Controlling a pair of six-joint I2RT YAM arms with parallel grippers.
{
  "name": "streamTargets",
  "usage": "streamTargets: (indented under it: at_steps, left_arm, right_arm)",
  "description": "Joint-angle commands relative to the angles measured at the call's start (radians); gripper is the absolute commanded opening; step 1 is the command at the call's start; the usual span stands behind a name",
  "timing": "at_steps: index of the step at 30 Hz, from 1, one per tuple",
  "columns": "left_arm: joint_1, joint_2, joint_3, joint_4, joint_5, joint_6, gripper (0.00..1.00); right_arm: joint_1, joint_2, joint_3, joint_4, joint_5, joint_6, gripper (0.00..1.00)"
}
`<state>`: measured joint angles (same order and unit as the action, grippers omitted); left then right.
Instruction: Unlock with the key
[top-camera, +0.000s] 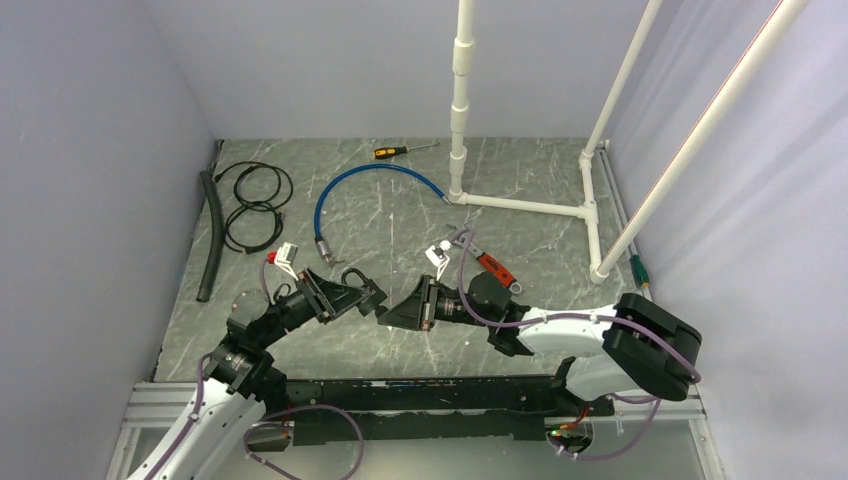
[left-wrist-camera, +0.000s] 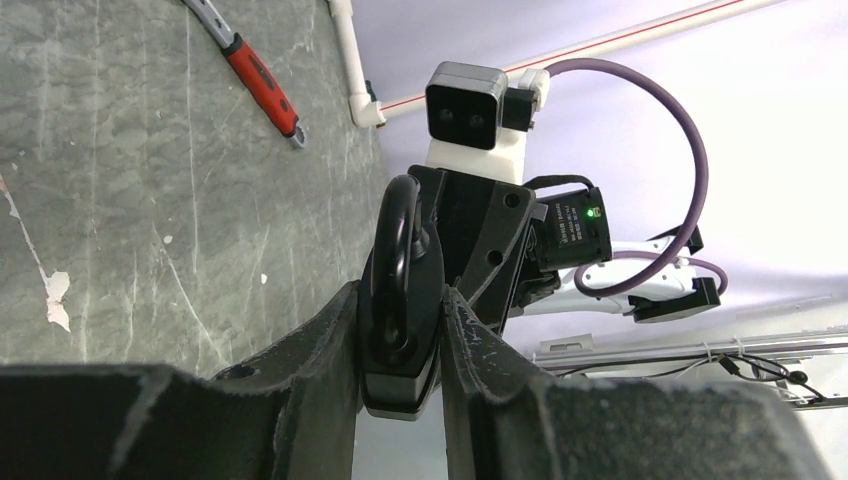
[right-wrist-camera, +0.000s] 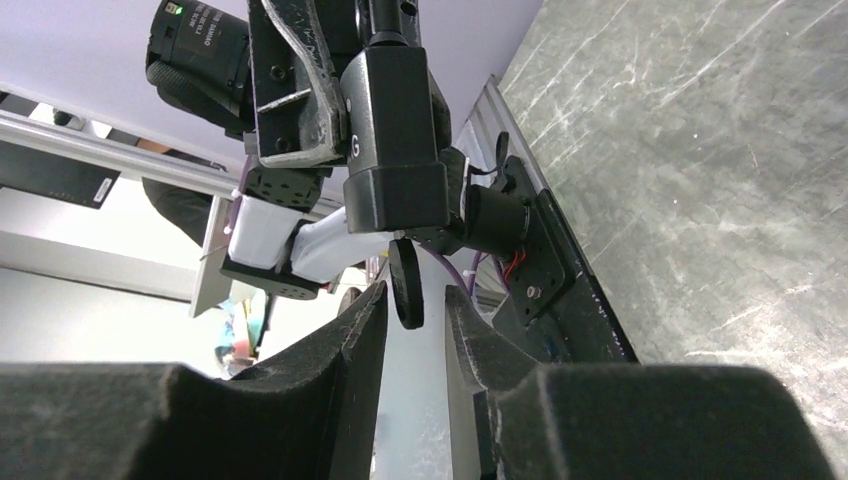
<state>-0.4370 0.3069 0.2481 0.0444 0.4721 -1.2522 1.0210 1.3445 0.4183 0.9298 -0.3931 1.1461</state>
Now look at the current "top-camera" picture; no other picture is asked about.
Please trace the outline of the black padlock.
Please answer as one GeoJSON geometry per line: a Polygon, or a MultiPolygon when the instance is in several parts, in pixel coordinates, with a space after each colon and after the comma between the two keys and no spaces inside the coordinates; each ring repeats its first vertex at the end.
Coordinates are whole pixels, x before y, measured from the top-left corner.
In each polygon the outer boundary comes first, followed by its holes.
{"type": "Polygon", "coordinates": [[[387,308],[383,303],[388,299],[387,293],[376,283],[357,268],[348,268],[342,272],[341,281],[344,285],[355,288],[361,294],[356,303],[359,313],[365,317],[373,314],[378,318],[387,308]]]}

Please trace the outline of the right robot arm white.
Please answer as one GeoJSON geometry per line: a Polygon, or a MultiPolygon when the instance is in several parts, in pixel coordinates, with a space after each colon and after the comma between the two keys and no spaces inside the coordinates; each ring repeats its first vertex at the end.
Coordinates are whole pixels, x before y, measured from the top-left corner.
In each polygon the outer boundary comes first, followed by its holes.
{"type": "Polygon", "coordinates": [[[413,331],[438,322],[484,327],[488,343],[510,357],[563,354],[550,392],[564,415],[633,389],[682,401],[701,379],[695,367],[700,332],[634,293],[612,305],[554,311],[513,301],[489,273],[475,276],[466,290],[424,275],[403,301],[378,308],[376,316],[381,325],[413,331]]]}

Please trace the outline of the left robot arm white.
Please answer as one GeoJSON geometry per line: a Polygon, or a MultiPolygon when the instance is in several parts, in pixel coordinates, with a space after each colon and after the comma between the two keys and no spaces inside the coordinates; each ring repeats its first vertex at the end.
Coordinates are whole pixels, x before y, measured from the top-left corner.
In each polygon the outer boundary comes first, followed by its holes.
{"type": "Polygon", "coordinates": [[[238,296],[223,339],[198,361],[193,396],[131,478],[205,478],[227,450],[247,447],[255,431],[288,432],[285,417],[323,410],[318,401],[291,399],[287,376],[274,367],[268,348],[311,320],[327,324],[351,309],[366,316],[386,300],[360,270],[344,273],[357,276],[360,284],[326,280],[304,269],[287,295],[238,296]]]}

